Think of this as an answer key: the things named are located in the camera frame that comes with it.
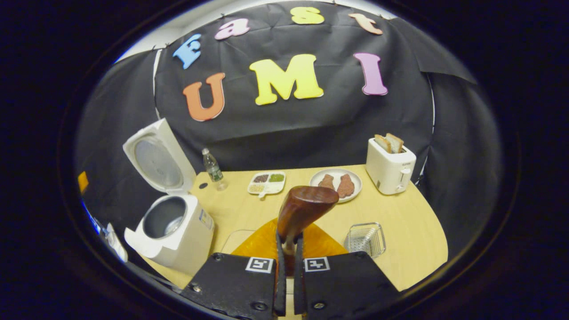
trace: bread slice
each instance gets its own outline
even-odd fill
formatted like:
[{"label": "bread slice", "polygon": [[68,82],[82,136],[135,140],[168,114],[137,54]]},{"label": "bread slice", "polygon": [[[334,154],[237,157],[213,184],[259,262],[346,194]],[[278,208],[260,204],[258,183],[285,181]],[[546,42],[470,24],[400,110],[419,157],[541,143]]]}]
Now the bread slice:
[{"label": "bread slice", "polygon": [[380,147],[387,151],[387,153],[391,153],[391,143],[386,138],[376,134],[376,142]]},{"label": "bread slice", "polygon": [[391,143],[391,153],[401,153],[403,150],[403,140],[392,135],[391,133],[386,134],[385,139]]}]

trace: black cloth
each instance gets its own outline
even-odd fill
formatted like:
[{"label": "black cloth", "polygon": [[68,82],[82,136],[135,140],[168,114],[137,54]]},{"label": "black cloth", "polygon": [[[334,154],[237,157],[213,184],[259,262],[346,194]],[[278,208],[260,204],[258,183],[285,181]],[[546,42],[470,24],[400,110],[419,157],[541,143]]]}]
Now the black cloth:
[{"label": "black cloth", "polygon": [[104,227],[112,223],[129,261],[157,274],[125,241],[152,203],[162,196],[138,174],[122,150],[123,143],[158,120],[152,93],[156,52],[142,52],[113,65],[91,94],[76,139],[76,174],[85,171],[89,185],[85,206]]},{"label": "black cloth", "polygon": [[[290,9],[299,6],[318,8],[325,21],[294,23]],[[384,33],[365,31],[350,13],[374,19]],[[237,18],[248,18],[251,30],[224,40],[214,38],[220,26]],[[201,56],[184,70],[173,54],[198,33]],[[357,52],[381,58],[386,95],[363,94],[364,75],[353,57]],[[315,74],[324,95],[299,100],[291,94],[288,100],[278,96],[273,104],[256,105],[257,76],[249,65],[272,59],[286,70],[298,54],[316,56]],[[143,180],[122,151],[132,134],[158,119],[155,108],[168,120],[196,172],[204,171],[204,147],[222,170],[292,169],[362,164],[367,140],[374,134],[401,137],[417,156],[413,183],[424,165],[418,187],[445,231],[449,259],[482,230],[492,213],[502,175],[502,148],[489,101],[457,58],[402,19],[385,20],[321,2],[242,10],[164,49],[155,97],[154,57],[155,52],[144,52],[110,69],[86,106],[78,134],[77,172],[88,169],[92,177],[85,201],[90,199],[88,207],[99,221],[113,223],[121,241],[125,227],[136,228],[152,202],[163,195]],[[225,73],[225,107],[212,120],[196,121],[182,91],[202,82],[201,102],[209,107],[211,87],[205,79],[218,72]]]}]

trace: meat slice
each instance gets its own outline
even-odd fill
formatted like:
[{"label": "meat slice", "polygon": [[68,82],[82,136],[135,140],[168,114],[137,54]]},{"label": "meat slice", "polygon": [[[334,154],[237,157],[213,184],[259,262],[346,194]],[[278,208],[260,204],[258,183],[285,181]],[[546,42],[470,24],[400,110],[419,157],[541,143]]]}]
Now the meat slice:
[{"label": "meat slice", "polygon": [[354,189],[355,186],[349,174],[345,174],[340,177],[340,185],[338,186],[337,190],[338,194],[340,195],[340,199],[351,196],[354,193]]},{"label": "meat slice", "polygon": [[320,181],[318,183],[318,186],[319,187],[326,187],[326,188],[330,188],[332,190],[335,190],[334,184],[332,183],[333,180],[334,180],[333,176],[326,174],[326,175],[324,175],[324,179],[322,179],[322,181]]}]

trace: white wall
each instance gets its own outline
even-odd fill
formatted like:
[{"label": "white wall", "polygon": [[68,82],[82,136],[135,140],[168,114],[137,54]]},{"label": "white wall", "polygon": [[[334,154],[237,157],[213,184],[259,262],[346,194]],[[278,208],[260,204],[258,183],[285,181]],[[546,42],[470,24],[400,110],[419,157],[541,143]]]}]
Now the white wall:
[{"label": "white wall", "polygon": [[[221,14],[231,14],[249,7],[260,6],[267,3],[276,3],[290,0],[214,0],[196,7],[186,13],[158,27],[153,32],[140,39],[135,45],[130,47],[117,61],[131,55],[152,50],[152,48],[165,48],[167,44],[190,33],[204,24],[218,19]],[[332,3],[333,1],[317,0],[320,2]],[[381,15],[385,19],[393,19],[396,16],[376,4],[364,0],[338,0],[337,4],[350,6],[356,9],[367,11],[376,16]]]}]

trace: pink letter i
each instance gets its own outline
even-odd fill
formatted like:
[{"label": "pink letter i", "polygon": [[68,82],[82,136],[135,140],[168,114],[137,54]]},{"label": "pink letter i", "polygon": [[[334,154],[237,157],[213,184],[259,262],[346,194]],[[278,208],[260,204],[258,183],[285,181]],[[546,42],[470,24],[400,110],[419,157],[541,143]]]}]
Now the pink letter i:
[{"label": "pink letter i", "polygon": [[380,57],[377,55],[359,52],[354,57],[360,61],[361,68],[364,70],[365,85],[361,90],[366,95],[383,96],[387,94],[387,88],[381,81]]}]

